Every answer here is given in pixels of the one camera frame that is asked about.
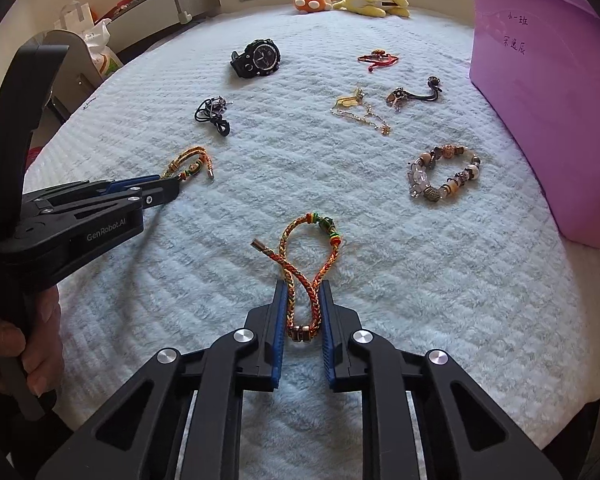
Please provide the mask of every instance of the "orange stuffed animal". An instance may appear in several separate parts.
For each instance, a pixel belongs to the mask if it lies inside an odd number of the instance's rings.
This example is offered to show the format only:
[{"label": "orange stuffed animal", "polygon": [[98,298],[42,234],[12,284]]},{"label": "orange stuffed animal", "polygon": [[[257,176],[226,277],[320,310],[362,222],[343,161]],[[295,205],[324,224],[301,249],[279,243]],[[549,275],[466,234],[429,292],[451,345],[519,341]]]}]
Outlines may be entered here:
[{"label": "orange stuffed animal", "polygon": [[291,0],[296,9],[301,12],[319,12],[320,10],[331,10],[336,0]]}]

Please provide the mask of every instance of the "bag handle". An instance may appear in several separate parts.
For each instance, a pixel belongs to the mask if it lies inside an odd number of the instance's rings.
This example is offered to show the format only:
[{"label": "bag handle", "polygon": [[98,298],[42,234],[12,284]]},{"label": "bag handle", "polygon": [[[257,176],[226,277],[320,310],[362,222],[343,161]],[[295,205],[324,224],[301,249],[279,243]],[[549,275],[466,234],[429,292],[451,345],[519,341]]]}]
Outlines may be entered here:
[{"label": "bag handle", "polygon": [[69,12],[73,12],[74,9],[78,12],[78,20],[80,22],[84,21],[84,12],[82,12],[82,4],[74,0],[70,4],[66,4],[62,9],[60,9],[60,26],[63,30],[66,30],[66,19],[64,18]]}]

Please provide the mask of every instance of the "watch face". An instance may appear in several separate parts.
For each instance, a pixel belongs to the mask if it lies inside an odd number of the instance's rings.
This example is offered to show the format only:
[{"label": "watch face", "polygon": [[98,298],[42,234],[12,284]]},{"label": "watch face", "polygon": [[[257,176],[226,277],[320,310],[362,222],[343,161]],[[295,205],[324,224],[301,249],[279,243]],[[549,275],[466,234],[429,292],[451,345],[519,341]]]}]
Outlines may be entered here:
[{"label": "watch face", "polygon": [[270,70],[278,62],[278,53],[268,44],[261,44],[253,51],[253,64],[259,70]]}]

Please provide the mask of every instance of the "triangular cutout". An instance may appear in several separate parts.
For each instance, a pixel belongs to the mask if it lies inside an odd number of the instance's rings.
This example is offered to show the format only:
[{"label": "triangular cutout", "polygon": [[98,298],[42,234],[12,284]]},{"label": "triangular cutout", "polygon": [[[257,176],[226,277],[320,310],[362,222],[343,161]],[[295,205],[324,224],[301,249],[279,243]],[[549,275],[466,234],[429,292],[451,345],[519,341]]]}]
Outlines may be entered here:
[{"label": "triangular cutout", "polygon": [[454,394],[471,449],[481,451],[504,442],[504,430],[461,383],[452,383],[451,392]]},{"label": "triangular cutout", "polygon": [[131,449],[154,384],[145,381],[96,431],[96,439],[122,451]]}]

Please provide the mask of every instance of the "silver screw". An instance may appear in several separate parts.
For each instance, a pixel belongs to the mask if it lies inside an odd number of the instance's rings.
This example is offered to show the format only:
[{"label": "silver screw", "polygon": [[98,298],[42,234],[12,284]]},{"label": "silver screw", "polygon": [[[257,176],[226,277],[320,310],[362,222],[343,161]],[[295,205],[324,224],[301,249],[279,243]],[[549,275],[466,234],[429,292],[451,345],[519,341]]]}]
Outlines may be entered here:
[{"label": "silver screw", "polygon": [[248,328],[240,328],[234,332],[234,339],[238,343],[248,343],[253,339],[253,332]]},{"label": "silver screw", "polygon": [[444,365],[449,361],[449,356],[442,350],[432,350],[429,352],[429,361],[435,365]]},{"label": "silver screw", "polygon": [[374,335],[369,330],[357,330],[353,333],[353,341],[360,344],[370,343]]},{"label": "silver screw", "polygon": [[176,351],[173,348],[163,348],[158,352],[158,362],[163,365],[167,365],[169,363],[173,363],[178,357]]}]

